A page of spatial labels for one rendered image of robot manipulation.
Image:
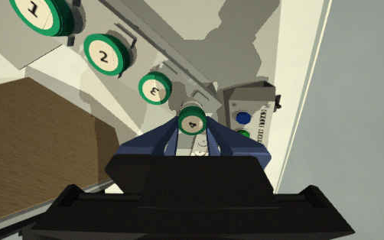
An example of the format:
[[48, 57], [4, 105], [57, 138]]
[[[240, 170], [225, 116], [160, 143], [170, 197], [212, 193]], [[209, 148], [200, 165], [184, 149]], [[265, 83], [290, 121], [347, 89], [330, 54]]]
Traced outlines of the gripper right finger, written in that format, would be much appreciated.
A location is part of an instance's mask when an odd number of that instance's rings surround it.
[[221, 125], [210, 116], [207, 116], [206, 136], [209, 156], [253, 156], [263, 170], [272, 159], [265, 145]]

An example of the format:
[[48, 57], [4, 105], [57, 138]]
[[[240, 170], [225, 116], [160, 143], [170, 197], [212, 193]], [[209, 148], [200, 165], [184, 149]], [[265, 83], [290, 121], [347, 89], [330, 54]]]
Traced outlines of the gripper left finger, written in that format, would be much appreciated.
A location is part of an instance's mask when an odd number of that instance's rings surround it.
[[115, 154], [176, 156], [178, 132], [178, 116], [175, 116], [165, 124], [121, 144]]

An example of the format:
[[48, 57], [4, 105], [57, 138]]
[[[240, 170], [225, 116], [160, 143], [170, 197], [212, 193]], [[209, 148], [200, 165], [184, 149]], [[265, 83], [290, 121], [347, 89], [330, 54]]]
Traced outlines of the grey sloping control panel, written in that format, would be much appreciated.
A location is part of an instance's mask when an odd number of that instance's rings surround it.
[[226, 127], [266, 147], [273, 112], [281, 108], [275, 90], [266, 81], [223, 90]]

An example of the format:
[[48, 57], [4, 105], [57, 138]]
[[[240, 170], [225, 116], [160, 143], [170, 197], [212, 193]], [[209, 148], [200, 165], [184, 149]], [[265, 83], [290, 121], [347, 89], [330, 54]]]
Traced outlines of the green screw cap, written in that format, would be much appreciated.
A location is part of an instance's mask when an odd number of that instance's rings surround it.
[[160, 72], [150, 72], [138, 83], [141, 97], [152, 105], [162, 105], [168, 101], [172, 91], [171, 81]]
[[115, 76], [129, 68], [130, 56], [125, 45], [110, 34], [90, 34], [83, 43], [90, 64], [107, 76]]
[[198, 135], [206, 129], [207, 117], [201, 108], [188, 106], [178, 116], [178, 127], [186, 135]]
[[18, 17], [32, 30], [50, 37], [73, 33], [75, 22], [65, 0], [9, 0]]

